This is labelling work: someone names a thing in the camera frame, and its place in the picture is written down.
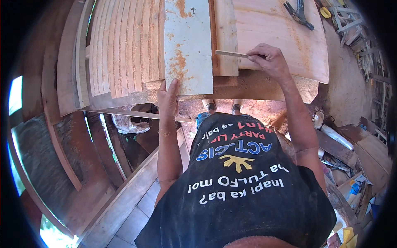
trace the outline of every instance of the concrete floor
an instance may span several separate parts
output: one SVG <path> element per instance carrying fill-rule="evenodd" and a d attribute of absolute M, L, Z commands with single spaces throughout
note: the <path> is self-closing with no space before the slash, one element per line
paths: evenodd
<path fill-rule="evenodd" d="M 323 19 L 323 27 L 328 47 L 330 70 L 329 84 L 319 85 L 317 97 L 308 104 L 309 112 L 323 111 L 325 116 L 332 116 L 337 126 L 358 124 L 361 116 L 370 119 L 372 91 L 374 86 L 366 83 L 363 73 L 357 65 L 357 58 L 352 50 L 344 45 L 340 47 L 340 38 L 334 28 Z M 230 113 L 233 100 L 215 100 L 218 112 Z M 270 123 L 281 115 L 285 102 L 266 100 L 246 100 L 242 113 L 252 115 L 264 124 Z M 201 100 L 182 101 L 179 103 L 181 116 L 195 119 L 197 114 L 205 112 Z M 195 123 L 182 123 L 188 147 L 196 135 Z M 282 133 L 287 131 L 286 123 Z"/>

